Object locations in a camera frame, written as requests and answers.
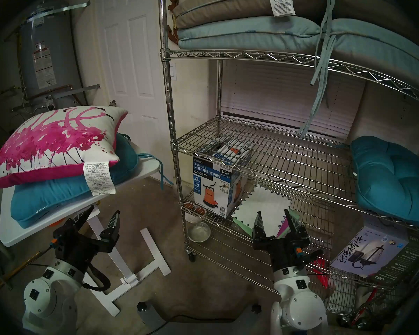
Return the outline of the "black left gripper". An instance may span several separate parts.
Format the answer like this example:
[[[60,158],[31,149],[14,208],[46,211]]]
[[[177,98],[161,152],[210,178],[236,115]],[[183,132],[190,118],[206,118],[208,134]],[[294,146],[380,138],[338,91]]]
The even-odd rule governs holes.
[[[55,258],[68,263],[84,273],[92,259],[99,252],[112,251],[119,239],[120,210],[117,210],[105,229],[100,233],[100,240],[88,238],[79,233],[84,223],[94,210],[89,206],[73,219],[68,219],[53,232],[51,246],[55,249]]]

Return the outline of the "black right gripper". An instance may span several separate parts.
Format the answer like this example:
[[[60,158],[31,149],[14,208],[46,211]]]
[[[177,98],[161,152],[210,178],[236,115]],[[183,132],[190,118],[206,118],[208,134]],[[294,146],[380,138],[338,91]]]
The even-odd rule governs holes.
[[[309,254],[302,252],[302,249],[309,246],[311,242],[307,238],[305,226],[299,222],[299,217],[294,215],[292,210],[285,209],[284,237],[276,239],[273,236],[265,236],[261,211],[257,212],[253,224],[253,248],[268,252],[273,272],[290,267],[302,270],[323,254],[322,249]]]

